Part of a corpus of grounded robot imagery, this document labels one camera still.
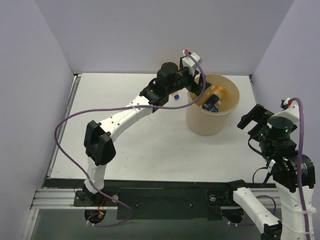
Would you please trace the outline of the orange bottle with blue label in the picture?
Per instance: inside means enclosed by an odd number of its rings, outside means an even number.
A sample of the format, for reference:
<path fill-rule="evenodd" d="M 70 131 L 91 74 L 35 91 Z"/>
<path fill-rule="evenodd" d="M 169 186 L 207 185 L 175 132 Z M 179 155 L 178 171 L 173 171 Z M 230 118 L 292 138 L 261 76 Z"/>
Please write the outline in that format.
<path fill-rule="evenodd" d="M 219 85 L 214 85 L 210 88 L 203 104 L 218 105 L 222 104 L 222 101 L 227 97 L 228 92 Z"/>

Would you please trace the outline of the blue label water bottle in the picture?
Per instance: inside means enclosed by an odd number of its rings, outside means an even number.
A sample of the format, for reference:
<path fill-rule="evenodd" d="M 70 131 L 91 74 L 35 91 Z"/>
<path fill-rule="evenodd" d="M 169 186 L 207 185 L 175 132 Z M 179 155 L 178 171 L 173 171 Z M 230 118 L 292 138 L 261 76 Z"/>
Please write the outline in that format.
<path fill-rule="evenodd" d="M 219 109 L 214 104 L 211 104 L 211 103 L 204 103 L 201 108 L 211 113 L 219 112 Z"/>

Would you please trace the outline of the tan round bin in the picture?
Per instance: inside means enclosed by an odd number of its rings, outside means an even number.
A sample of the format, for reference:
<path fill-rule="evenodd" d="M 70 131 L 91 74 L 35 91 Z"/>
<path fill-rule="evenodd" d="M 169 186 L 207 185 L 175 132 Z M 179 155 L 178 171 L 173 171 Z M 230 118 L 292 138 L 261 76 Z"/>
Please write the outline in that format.
<path fill-rule="evenodd" d="M 206 81 L 211 86 L 200 100 L 186 108 L 186 123 L 194 133 L 212 136 L 227 124 L 231 112 L 240 101 L 240 92 L 230 79 L 222 75 L 208 74 Z M 205 103 L 212 96 L 217 96 L 218 101 L 207 109 Z"/>

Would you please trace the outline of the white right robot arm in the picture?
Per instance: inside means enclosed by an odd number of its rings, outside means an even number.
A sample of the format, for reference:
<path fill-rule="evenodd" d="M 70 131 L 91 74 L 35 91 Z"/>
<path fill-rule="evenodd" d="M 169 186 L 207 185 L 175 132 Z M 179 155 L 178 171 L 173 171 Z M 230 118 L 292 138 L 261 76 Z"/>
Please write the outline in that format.
<path fill-rule="evenodd" d="M 266 161 L 268 175 L 275 182 L 281 219 L 267 210 L 243 180 L 229 182 L 229 194 L 258 228 L 262 240 L 313 240 L 315 167 L 291 139 L 296 124 L 303 119 L 299 106 L 289 102 L 281 107 L 282 111 L 274 114 L 257 104 L 237 124 L 243 130 L 256 122 L 248 135 L 259 143 L 257 153 Z"/>

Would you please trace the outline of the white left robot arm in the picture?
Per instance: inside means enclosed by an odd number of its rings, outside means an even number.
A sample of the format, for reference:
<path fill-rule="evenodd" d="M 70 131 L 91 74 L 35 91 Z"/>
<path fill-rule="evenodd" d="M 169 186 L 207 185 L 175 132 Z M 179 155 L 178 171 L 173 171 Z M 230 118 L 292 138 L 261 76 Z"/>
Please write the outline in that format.
<path fill-rule="evenodd" d="M 163 108 L 174 92 L 187 89 L 199 96 L 204 82 L 195 81 L 201 73 L 201 57 L 196 53 L 184 54 L 179 65 L 165 62 L 157 71 L 156 77 L 126 106 L 126 109 L 100 122 L 90 121 L 86 126 L 84 147 L 88 157 L 88 177 L 83 191 L 94 198 L 104 188 L 107 164 L 115 157 L 116 139 L 140 119 Z"/>

